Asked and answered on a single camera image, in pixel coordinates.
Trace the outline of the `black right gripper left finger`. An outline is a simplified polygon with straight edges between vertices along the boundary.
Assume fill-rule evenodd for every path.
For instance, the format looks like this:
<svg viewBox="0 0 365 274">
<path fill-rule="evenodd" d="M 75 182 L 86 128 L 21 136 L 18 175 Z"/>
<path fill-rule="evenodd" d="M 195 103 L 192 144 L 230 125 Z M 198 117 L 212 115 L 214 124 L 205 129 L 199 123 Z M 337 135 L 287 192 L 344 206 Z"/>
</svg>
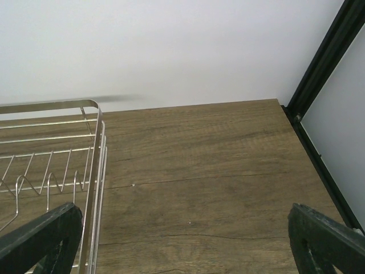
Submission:
<svg viewBox="0 0 365 274">
<path fill-rule="evenodd" d="M 74 203 L 52 209 L 1 237 L 1 273 L 70 273 L 82 231 Z"/>
</svg>

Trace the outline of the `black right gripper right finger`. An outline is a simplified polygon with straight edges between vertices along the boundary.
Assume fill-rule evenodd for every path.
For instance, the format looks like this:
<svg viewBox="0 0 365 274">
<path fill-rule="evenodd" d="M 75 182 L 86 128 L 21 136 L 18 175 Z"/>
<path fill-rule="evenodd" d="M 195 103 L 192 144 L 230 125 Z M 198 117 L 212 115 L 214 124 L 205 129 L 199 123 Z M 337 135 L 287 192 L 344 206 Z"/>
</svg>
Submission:
<svg viewBox="0 0 365 274">
<path fill-rule="evenodd" d="M 364 234 L 315 209 L 294 203 L 290 247 L 299 273 L 364 273 Z"/>
</svg>

